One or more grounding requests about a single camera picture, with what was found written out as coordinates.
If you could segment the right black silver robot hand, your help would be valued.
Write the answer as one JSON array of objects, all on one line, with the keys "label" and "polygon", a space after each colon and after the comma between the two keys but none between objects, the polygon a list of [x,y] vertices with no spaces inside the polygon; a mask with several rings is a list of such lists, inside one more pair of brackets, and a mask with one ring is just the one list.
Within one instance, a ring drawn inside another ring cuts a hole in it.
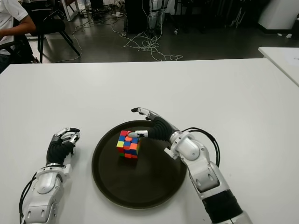
[{"label": "right black silver robot hand", "polygon": [[171,136],[175,132],[178,132],[178,129],[175,126],[166,121],[156,112],[149,109],[136,107],[131,109],[131,112],[137,112],[140,115],[144,115],[146,120],[151,121],[153,127],[150,127],[147,130],[136,130],[134,132],[130,132],[128,134],[128,137],[130,138],[152,138],[155,140],[170,141]]}]

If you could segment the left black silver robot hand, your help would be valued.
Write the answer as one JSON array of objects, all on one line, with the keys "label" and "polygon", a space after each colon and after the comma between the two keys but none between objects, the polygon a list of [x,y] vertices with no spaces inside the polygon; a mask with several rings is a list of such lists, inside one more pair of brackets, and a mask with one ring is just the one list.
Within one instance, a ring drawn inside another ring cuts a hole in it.
[{"label": "left black silver robot hand", "polygon": [[46,165],[55,163],[63,165],[69,154],[74,154],[74,147],[80,138],[80,130],[67,127],[55,133],[46,154]]}]

